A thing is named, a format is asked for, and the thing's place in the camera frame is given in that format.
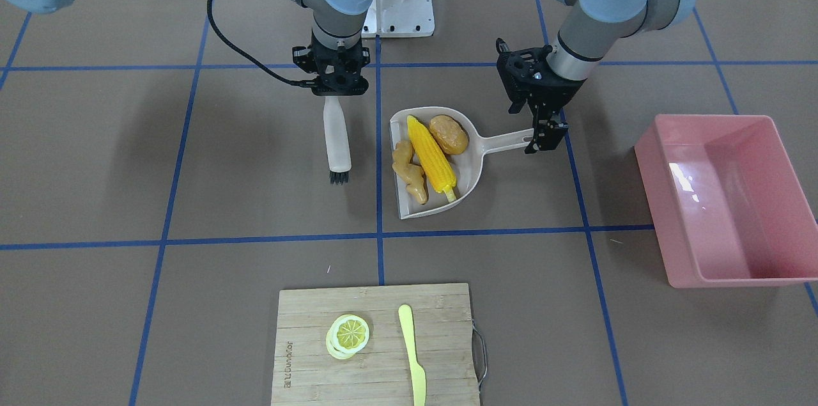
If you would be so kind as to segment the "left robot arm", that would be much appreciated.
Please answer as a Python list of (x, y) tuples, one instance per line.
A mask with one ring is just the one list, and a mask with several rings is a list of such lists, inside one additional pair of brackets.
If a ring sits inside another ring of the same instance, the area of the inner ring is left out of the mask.
[(570, 7), (558, 32), (543, 47), (514, 51), (495, 42), (497, 71), (509, 97), (509, 114), (532, 113), (525, 153), (552, 152), (569, 124), (560, 112), (575, 97), (608, 51), (625, 37), (663, 30), (684, 21), (697, 0), (556, 0)]

